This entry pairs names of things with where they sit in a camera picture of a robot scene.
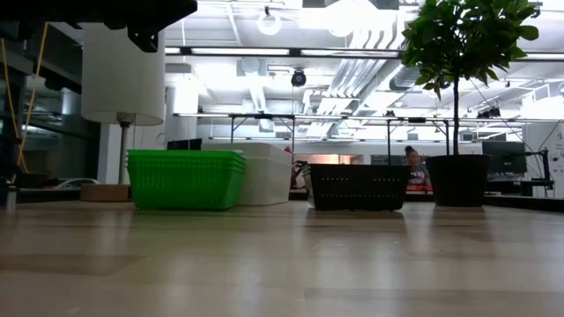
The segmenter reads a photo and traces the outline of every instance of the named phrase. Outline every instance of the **potted plant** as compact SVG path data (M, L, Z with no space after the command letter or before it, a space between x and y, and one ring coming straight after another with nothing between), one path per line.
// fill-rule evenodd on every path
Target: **potted plant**
M538 38L535 26L522 26L535 13L527 0L426 0L419 16L403 32L403 63L418 67L417 85L434 90L452 85L454 93L453 156L426 160L434 199L445 206L481 206L489 157L459 155L458 84L476 78L487 85L497 80L494 67L507 72L509 63L526 54L517 40Z

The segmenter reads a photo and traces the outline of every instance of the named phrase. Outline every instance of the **person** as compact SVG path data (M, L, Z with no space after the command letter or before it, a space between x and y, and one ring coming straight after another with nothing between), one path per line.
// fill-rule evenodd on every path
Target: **person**
M431 181L429 180L429 172L420 164L419 154L411 146L405 147L405 156L407 157L407 164L412 169L409 178L409 186L424 186L431 188Z

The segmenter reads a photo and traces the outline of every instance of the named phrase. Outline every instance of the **table surface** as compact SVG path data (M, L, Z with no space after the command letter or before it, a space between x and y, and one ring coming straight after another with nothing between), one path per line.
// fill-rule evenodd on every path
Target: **table surface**
M562 316L564 216L306 202L0 213L2 316Z

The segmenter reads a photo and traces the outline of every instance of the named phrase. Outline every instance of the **computer monitor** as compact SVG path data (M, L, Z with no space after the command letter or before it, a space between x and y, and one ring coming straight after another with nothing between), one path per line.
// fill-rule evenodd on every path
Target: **computer monitor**
M525 144L520 142L483 142L482 152L490 158L490 173L527 173Z

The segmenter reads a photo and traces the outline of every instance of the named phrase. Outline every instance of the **black flower pot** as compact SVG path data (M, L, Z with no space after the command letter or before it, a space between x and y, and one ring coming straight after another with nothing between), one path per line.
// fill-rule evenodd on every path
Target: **black flower pot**
M479 207L484 204L489 155L427 158L425 163L439 206Z

